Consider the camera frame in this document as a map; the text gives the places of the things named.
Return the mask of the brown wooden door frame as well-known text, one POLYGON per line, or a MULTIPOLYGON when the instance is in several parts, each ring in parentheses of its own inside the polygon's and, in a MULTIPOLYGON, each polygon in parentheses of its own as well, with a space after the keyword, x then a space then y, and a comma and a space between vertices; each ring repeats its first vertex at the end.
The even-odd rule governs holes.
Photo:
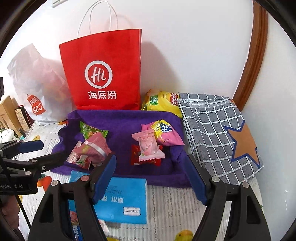
POLYGON ((233 101, 242 111, 252 93, 264 59, 268 34, 267 11, 253 1, 253 23, 247 61, 233 101))

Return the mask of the pink crinkled snack bag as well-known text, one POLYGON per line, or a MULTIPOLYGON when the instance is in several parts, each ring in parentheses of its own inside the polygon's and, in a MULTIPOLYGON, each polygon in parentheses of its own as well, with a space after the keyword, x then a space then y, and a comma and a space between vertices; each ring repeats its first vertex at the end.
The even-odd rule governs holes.
POLYGON ((91 167, 101 165, 110 153, 106 138, 102 132, 97 132, 83 143, 78 141, 66 162, 90 170, 91 167))

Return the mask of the green snack packet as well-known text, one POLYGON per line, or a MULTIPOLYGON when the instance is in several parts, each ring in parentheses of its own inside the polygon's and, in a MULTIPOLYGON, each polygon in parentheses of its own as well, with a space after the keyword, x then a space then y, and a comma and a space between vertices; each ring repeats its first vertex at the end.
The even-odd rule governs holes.
POLYGON ((95 127, 92 127, 90 125, 87 125, 86 123, 80 121, 79 123, 80 126, 80 132, 83 135, 83 138, 85 140, 89 139, 90 137, 92 137, 93 135, 95 135, 96 133, 102 133, 102 136, 105 138, 108 134, 107 130, 100 130, 97 129, 95 127))

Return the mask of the white Miniso plastic bag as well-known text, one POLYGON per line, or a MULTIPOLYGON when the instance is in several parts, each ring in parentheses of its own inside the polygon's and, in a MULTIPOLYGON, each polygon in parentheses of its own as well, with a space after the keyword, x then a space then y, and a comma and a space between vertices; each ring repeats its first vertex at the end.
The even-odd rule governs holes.
POLYGON ((33 44, 16 54, 8 65, 8 72, 20 102, 33 120, 58 123, 75 110, 67 81, 33 44))

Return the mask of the red candy packet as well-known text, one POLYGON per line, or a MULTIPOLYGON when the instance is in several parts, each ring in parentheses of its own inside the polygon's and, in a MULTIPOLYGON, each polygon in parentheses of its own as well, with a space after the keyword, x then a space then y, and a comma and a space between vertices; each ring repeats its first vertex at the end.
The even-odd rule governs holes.
POLYGON ((131 153, 130 153, 130 165, 136 166, 136 165, 143 165, 143 164, 153 164, 155 166, 161 166, 161 159, 150 159, 150 160, 144 160, 140 161, 139 156, 140 156, 140 147, 139 145, 132 145, 131 147, 131 153))

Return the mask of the red Haidilao paper bag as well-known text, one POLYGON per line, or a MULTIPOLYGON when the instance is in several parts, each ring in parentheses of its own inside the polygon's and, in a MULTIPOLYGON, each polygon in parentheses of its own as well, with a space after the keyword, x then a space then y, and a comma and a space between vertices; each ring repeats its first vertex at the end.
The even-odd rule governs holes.
POLYGON ((77 109, 140 108, 141 29, 108 30, 60 44, 77 109))

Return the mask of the brown patterned box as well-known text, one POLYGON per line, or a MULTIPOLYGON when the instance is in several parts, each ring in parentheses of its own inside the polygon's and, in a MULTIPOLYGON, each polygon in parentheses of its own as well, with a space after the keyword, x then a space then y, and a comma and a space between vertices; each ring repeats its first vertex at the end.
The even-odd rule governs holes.
POLYGON ((16 117, 21 125, 21 128, 25 134, 27 134, 33 125, 34 121, 31 119, 27 111, 25 110, 24 106, 18 106, 15 109, 16 117))

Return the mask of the pink yellow snack bag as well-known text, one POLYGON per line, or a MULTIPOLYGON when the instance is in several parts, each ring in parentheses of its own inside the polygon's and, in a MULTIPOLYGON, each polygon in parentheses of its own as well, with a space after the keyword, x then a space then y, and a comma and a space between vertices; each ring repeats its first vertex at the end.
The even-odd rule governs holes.
POLYGON ((153 130, 158 144, 163 146, 182 146, 184 142, 178 132, 165 120, 157 120, 141 125, 142 131, 153 130))

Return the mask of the yellow chips bag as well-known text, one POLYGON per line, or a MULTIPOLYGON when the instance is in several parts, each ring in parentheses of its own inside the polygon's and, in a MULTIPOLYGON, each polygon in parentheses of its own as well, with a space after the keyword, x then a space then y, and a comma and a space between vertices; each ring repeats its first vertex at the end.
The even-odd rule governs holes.
POLYGON ((150 89, 144 97, 142 110, 166 111, 181 118, 182 114, 177 104, 178 99, 177 93, 150 89))

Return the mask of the grey checked folded cloth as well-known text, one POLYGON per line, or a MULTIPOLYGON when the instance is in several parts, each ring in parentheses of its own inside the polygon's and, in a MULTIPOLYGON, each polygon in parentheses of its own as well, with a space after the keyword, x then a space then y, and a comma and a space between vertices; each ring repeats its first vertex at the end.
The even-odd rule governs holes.
POLYGON ((236 104, 220 95, 179 93, 177 100, 193 156, 211 176, 239 185, 263 168, 236 104))

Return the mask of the purple towel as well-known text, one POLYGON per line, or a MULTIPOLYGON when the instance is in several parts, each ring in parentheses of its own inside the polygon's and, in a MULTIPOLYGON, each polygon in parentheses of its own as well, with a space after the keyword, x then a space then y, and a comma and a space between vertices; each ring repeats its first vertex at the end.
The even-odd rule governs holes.
POLYGON ((183 169, 184 157, 187 156, 183 146, 164 147, 165 159, 161 165, 130 164, 131 148, 137 142, 132 134, 140 132, 143 124, 158 120, 167 121, 184 137, 181 119, 170 112, 140 110, 76 110, 68 114, 68 123, 59 130, 60 142, 52 152, 70 154, 78 141, 84 138, 80 132, 83 122, 99 130, 107 130, 106 141, 117 158, 115 177, 143 178, 148 185, 187 188, 191 184, 183 169))

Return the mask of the white fruit print tablecloth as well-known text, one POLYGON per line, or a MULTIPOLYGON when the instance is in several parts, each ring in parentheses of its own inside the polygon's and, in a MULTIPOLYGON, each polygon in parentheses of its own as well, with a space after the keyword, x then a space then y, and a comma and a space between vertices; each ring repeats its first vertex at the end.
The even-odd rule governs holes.
MULTIPOLYGON (((44 148, 27 154, 19 154, 15 159, 28 161, 31 158, 51 154, 53 147, 60 142, 59 130, 65 124, 39 126, 33 124, 24 141, 41 139, 44 148)), ((76 179, 47 171, 46 176, 59 180, 62 184, 76 179)), ((45 194, 43 187, 38 187, 38 193, 24 195, 22 204, 27 217, 32 224, 38 206, 45 194)), ((231 203, 227 202, 216 240, 223 240, 229 220, 231 203)), ((109 238, 117 240, 175 240, 179 232, 189 230, 195 233, 200 224, 206 206, 197 200, 192 188, 172 188, 147 185, 147 224, 132 225, 128 223, 106 222, 103 230, 109 238)))

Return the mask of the wooden chair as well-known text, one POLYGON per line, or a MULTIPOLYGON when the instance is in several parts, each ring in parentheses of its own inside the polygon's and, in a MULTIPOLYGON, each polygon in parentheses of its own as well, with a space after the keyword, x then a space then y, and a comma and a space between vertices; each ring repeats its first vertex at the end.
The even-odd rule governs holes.
POLYGON ((13 104, 11 97, 7 96, 1 101, 0 105, 0 121, 1 128, 10 128, 20 138, 22 127, 15 113, 15 105, 13 104))

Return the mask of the blue tissue pack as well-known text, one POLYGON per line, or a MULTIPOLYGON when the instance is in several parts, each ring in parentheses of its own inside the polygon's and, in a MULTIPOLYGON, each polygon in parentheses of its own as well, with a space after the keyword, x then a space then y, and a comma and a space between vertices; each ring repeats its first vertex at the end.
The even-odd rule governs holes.
POLYGON ((108 240, 149 240, 145 179, 112 177, 94 210, 108 240))

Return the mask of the pink white candy packet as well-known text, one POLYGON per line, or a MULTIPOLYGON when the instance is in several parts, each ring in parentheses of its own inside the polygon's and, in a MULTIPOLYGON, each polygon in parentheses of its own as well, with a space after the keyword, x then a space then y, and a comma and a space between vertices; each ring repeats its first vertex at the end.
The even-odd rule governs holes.
POLYGON ((138 133, 133 133, 132 138, 138 141, 140 147, 139 161, 149 161, 152 159, 164 159, 165 153, 159 149, 154 136, 154 130, 149 129, 138 133))

